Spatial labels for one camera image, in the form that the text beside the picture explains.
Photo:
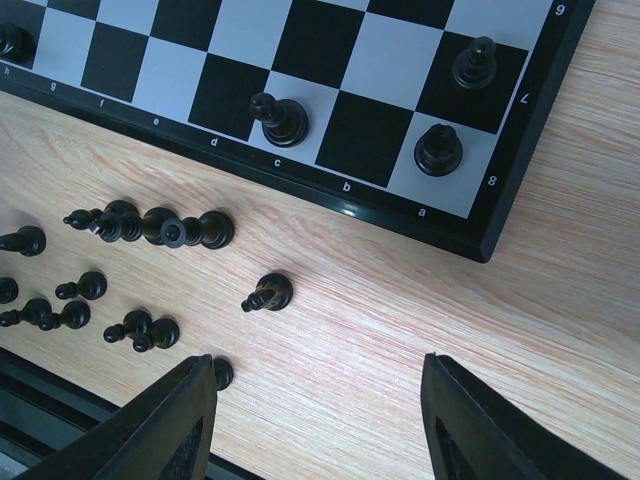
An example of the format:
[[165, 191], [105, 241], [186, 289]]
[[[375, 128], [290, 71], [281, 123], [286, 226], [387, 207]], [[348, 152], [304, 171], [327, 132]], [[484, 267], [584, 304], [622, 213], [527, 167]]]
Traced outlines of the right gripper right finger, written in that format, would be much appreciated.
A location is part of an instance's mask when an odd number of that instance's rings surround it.
[[422, 418], [437, 479], [621, 479], [447, 355], [429, 353]]

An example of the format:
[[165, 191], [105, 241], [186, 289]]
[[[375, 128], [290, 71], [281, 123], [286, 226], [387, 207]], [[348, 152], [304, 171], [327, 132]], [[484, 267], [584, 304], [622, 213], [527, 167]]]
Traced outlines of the black rook piece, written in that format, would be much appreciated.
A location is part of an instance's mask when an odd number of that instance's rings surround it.
[[414, 161], [428, 176], [442, 177], [458, 168], [463, 146], [456, 130], [449, 125], [432, 125], [416, 142]]

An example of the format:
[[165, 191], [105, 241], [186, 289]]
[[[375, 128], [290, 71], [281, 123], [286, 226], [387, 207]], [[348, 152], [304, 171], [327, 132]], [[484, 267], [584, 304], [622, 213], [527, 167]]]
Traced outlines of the black bishop piece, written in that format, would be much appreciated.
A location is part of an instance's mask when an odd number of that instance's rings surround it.
[[251, 97], [249, 109], [253, 118], [261, 123], [265, 139], [276, 147], [294, 147], [308, 134], [309, 117], [295, 100], [278, 100], [261, 92]]

